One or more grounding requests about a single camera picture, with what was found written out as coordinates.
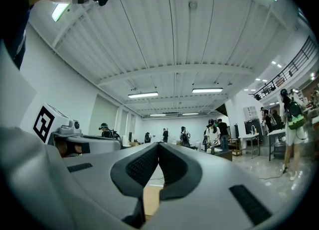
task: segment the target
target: sneaker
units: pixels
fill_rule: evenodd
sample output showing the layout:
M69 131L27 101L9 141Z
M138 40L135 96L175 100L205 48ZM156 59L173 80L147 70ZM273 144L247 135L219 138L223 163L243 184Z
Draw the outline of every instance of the sneaker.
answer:
M294 181L296 177L297 177L297 171L295 171L294 175L291 175L290 180Z
M285 166L285 164L283 164L283 174L286 173L288 170L288 167Z

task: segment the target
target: floor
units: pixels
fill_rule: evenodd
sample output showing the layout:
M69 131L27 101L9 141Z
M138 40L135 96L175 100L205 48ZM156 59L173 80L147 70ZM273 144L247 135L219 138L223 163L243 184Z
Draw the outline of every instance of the floor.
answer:
M302 157L299 165L298 177L294 181L290 181L290 172L287 172L284 175L282 174L283 160L281 159L268 161L268 156L255 156L251 159L250 154L243 154L238 157L233 156L233 163L259 178L260 181L270 189L274 189L279 197L285 202L288 202L295 196L299 196L302 191L305 190L311 173L314 168L317 167L317 164L314 163L310 157ZM163 173L161 168L157 166L148 185L162 186L163 184Z

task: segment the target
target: table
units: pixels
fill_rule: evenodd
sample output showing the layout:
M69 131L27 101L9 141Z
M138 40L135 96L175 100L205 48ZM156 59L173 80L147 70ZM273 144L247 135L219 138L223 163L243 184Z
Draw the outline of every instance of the table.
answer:
M251 142L251 151L248 151L248 148L242 149L242 151L245 150L246 152L251 152L251 158L253 158L253 152L255 150L257 150L257 149L253 148L253 138L255 138L255 137L257 137L257 139L258 139L258 156L259 156L259 151L260 151L260 149L259 149L259 133L246 134L246 135L242 135L242 136L238 137L239 139L250 140L250 142Z
M270 159L271 154L273 154L276 151L276 147L274 146L274 151L271 152L271 146L272 146L271 138L272 137L279 137L279 136L283 137L285 135L286 135L286 131L284 129L274 130L274 131L267 134L267 136L269 137L269 161L271 160Z

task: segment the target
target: cabinet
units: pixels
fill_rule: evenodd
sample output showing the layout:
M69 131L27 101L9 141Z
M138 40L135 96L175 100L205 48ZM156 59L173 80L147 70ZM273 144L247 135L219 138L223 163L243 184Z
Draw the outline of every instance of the cabinet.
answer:
M258 118L255 106L244 107L246 121Z

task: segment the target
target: green backpack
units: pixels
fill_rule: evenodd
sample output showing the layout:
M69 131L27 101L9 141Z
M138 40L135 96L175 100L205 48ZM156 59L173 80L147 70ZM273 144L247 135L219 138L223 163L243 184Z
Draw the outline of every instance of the green backpack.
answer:
M288 119L288 127L291 130L302 127L305 123L305 118L301 106L294 101L294 97L289 102L286 108L286 114Z

